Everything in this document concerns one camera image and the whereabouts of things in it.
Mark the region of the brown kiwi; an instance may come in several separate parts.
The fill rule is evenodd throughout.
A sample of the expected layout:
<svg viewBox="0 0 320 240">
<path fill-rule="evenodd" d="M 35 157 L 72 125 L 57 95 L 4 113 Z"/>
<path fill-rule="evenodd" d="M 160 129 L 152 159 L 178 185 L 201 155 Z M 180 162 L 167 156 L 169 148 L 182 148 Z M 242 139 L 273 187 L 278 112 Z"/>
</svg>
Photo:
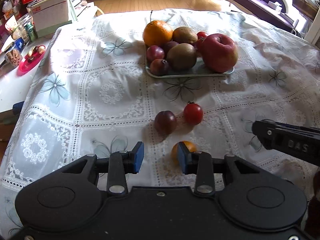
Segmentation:
<svg viewBox="0 0 320 240">
<path fill-rule="evenodd" d="M 187 71 L 195 66 L 197 61 L 197 51 L 191 44 L 178 44 L 169 50 L 167 54 L 167 61 L 174 71 Z"/>
<path fill-rule="evenodd" d="M 197 34 L 189 27 L 178 27 L 172 34 L 172 40 L 178 43 L 193 44 L 198 40 Z"/>
</svg>

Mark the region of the white fruit plate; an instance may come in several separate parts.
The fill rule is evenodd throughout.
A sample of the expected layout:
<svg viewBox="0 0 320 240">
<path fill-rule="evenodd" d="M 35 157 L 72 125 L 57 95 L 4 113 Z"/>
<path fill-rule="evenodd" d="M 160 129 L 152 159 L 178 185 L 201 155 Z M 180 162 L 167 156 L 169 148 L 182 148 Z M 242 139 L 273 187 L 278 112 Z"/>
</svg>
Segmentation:
<svg viewBox="0 0 320 240">
<path fill-rule="evenodd" d="M 209 76 L 227 76 L 231 75 L 235 71 L 235 67 L 230 68 L 226 72 L 218 73 L 213 71 L 212 69 L 209 69 L 204 64 L 204 61 L 202 57 L 198 57 L 196 60 L 196 63 L 192 68 L 186 69 L 184 71 L 176 71 L 172 68 L 168 70 L 168 72 L 165 75 L 155 75 L 152 74 L 150 70 L 150 62 L 147 58 L 147 51 L 149 47 L 145 45 L 145 70 L 146 72 L 154 78 L 157 79 L 172 79 L 172 78 L 180 78 L 180 77 L 209 77 Z"/>
</svg>

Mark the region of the glass jar with snacks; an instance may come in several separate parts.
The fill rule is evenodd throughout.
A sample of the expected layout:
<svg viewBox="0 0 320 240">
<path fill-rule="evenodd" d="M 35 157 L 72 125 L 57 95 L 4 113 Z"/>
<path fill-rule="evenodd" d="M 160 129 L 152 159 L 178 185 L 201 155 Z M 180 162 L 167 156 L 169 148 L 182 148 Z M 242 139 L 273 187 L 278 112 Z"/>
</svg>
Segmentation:
<svg viewBox="0 0 320 240">
<path fill-rule="evenodd" d="M 5 53 L 5 59 L 14 67 L 18 67 L 22 61 L 22 55 L 16 48 L 12 48 Z"/>
</svg>

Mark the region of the front brown kiwi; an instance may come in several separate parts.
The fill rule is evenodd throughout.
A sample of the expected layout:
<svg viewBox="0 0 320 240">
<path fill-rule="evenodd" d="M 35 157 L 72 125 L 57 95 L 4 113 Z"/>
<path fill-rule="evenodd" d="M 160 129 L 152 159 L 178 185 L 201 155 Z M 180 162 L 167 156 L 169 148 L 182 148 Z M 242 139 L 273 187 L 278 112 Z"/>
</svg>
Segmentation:
<svg viewBox="0 0 320 240">
<path fill-rule="evenodd" d="M 187 71 L 195 66 L 197 61 L 197 51 L 191 44 L 178 44 L 169 50 L 167 54 L 167 61 L 174 71 Z"/>
</svg>

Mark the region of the purple plum behind kiwi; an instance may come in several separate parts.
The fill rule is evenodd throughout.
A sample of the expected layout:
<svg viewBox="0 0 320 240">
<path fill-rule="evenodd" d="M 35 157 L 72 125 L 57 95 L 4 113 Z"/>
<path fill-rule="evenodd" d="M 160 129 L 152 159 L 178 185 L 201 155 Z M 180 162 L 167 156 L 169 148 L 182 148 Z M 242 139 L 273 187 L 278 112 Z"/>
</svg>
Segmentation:
<svg viewBox="0 0 320 240">
<path fill-rule="evenodd" d="M 176 45 L 179 45 L 179 43 L 175 42 L 175 41 L 169 41 L 166 44 L 164 44 L 163 46 L 161 46 L 161 48 L 163 49 L 163 51 L 165 53 L 165 56 L 167 56 L 169 50 L 171 48 L 174 48 Z"/>
</svg>

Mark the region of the green drink can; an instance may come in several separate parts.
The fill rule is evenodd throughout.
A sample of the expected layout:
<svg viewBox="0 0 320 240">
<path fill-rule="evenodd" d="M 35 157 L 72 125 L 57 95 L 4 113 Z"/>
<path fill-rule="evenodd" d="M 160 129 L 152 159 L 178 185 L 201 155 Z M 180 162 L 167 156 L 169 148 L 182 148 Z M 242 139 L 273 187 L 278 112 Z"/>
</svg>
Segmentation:
<svg viewBox="0 0 320 240">
<path fill-rule="evenodd" d="M 34 42 L 37 39 L 37 33 L 34 26 L 31 23 L 27 23 L 24 27 L 29 36 L 30 41 Z"/>
</svg>

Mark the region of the bright red cherry tomato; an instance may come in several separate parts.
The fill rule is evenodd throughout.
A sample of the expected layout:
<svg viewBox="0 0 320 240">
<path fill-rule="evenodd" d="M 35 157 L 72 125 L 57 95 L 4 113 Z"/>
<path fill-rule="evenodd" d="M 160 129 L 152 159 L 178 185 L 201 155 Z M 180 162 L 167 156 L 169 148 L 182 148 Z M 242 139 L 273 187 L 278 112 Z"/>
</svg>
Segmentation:
<svg viewBox="0 0 320 240">
<path fill-rule="evenodd" d="M 183 117 L 185 122 L 189 125 L 198 125 L 203 119 L 203 109 L 197 103 L 188 102 L 183 110 Z"/>
</svg>

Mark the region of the large red apple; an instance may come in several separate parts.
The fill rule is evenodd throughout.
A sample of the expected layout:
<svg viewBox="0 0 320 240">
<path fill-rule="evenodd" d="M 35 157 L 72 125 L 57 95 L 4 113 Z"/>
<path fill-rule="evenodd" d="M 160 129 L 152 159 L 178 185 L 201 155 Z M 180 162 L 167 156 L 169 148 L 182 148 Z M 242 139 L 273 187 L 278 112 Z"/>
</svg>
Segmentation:
<svg viewBox="0 0 320 240">
<path fill-rule="evenodd" d="M 200 54 L 207 68 L 224 73 L 238 61 L 238 48 L 235 42 L 224 34 L 207 36 L 201 44 Z"/>
</svg>

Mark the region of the large orange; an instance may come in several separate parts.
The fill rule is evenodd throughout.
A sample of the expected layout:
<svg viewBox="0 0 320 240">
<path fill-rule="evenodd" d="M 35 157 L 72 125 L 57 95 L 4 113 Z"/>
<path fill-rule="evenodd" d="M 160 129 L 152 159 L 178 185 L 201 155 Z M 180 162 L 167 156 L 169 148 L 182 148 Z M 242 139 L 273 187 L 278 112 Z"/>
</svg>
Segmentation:
<svg viewBox="0 0 320 240">
<path fill-rule="evenodd" d="M 143 41 L 147 47 L 161 47 L 172 40 L 174 30 L 166 21 L 152 20 L 153 12 L 150 12 L 150 22 L 144 28 Z"/>
</svg>

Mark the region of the white lace floral tablecloth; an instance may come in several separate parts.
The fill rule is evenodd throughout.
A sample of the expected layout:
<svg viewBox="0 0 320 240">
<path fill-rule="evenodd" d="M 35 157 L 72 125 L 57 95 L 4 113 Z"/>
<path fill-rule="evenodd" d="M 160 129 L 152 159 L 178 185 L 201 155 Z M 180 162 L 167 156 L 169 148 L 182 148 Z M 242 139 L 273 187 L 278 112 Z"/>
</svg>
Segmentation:
<svg viewBox="0 0 320 240">
<path fill-rule="evenodd" d="M 152 20 L 229 36 L 238 47 L 229 76 L 154 79 L 145 70 L 143 30 L 149 11 L 105 14 L 57 29 L 50 49 L 59 76 L 55 93 L 29 90 L 1 163 L 1 235 L 22 224 L 14 200 L 28 184 L 83 155 L 108 157 L 145 145 L 139 174 L 129 186 L 193 186 L 171 158 L 179 141 L 189 141 L 215 158 L 237 155 L 283 179 L 311 199 L 317 167 L 268 151 L 251 131 L 271 119 L 319 126 L 319 50 L 301 38 L 252 15 L 236 12 L 165 9 Z M 185 122 L 188 102 L 203 109 L 200 124 Z M 177 127 L 158 133 L 156 115 L 171 111 Z"/>
</svg>

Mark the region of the upper plum on plate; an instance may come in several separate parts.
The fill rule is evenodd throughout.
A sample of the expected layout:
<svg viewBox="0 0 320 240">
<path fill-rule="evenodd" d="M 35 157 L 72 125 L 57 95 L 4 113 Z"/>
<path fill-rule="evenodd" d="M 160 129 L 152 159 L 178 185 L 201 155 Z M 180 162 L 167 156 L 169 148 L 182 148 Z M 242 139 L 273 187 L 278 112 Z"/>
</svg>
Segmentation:
<svg viewBox="0 0 320 240">
<path fill-rule="evenodd" d="M 146 50 L 146 58 L 148 63 L 151 63 L 156 59 L 163 59 L 164 56 L 164 50 L 159 46 L 153 45 Z"/>
</svg>

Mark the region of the dark red plum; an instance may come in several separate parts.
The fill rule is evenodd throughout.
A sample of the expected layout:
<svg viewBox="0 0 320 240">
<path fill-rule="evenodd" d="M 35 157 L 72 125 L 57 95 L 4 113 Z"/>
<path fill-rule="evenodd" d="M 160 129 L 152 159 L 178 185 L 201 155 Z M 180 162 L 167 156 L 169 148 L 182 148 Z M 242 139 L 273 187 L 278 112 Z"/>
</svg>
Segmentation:
<svg viewBox="0 0 320 240">
<path fill-rule="evenodd" d="M 154 127 L 158 133 L 170 135 L 177 127 L 176 116 L 171 111 L 161 111 L 155 117 Z"/>
</svg>

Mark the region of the red tomato on plate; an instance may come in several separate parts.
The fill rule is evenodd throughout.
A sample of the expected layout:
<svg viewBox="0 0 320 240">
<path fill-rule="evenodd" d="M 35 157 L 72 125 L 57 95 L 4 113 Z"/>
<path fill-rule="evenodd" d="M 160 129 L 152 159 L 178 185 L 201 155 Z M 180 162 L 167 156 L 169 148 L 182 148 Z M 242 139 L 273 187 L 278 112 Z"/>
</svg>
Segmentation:
<svg viewBox="0 0 320 240">
<path fill-rule="evenodd" d="M 197 33 L 197 42 L 196 42 L 196 50 L 199 55 L 202 55 L 204 48 L 204 41 L 208 35 L 204 31 L 200 31 Z"/>
</svg>

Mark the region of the rear brown kiwi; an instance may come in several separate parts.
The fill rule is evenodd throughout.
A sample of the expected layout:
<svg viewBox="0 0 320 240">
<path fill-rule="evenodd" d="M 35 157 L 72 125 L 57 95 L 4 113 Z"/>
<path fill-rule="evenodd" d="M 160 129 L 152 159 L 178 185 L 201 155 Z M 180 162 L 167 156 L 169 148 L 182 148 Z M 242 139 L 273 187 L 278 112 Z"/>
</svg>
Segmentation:
<svg viewBox="0 0 320 240">
<path fill-rule="evenodd" d="M 172 34 L 172 40 L 178 43 L 193 44 L 198 40 L 197 34 L 189 27 L 178 27 Z"/>
</svg>

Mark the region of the white calendar box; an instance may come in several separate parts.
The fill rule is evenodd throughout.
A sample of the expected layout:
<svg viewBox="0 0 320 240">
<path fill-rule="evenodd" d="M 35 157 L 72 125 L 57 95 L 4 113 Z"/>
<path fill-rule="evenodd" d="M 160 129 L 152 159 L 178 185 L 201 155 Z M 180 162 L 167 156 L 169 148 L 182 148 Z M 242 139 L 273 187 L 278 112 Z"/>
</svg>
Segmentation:
<svg viewBox="0 0 320 240">
<path fill-rule="evenodd" d="M 72 0 L 40 0 L 28 8 L 38 37 L 53 34 L 59 27 L 78 20 Z"/>
</svg>

